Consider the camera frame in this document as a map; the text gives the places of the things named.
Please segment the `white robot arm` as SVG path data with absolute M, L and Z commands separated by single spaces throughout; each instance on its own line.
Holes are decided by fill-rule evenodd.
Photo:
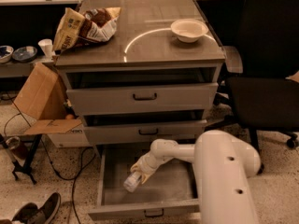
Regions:
M 257 150 L 229 133 L 202 133 L 194 144 L 157 139 L 131 167 L 124 187 L 133 192 L 173 160 L 193 165 L 202 224 L 259 224 L 248 179 L 262 165 Z

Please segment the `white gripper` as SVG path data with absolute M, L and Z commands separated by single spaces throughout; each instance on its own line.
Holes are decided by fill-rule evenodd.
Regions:
M 148 181 L 150 175 L 154 174 L 162 164 L 161 159 L 156 158 L 151 153 L 147 153 L 141 156 L 137 163 L 132 165 L 130 172 L 141 171 L 143 173 L 141 175 L 141 184 L 144 184 Z

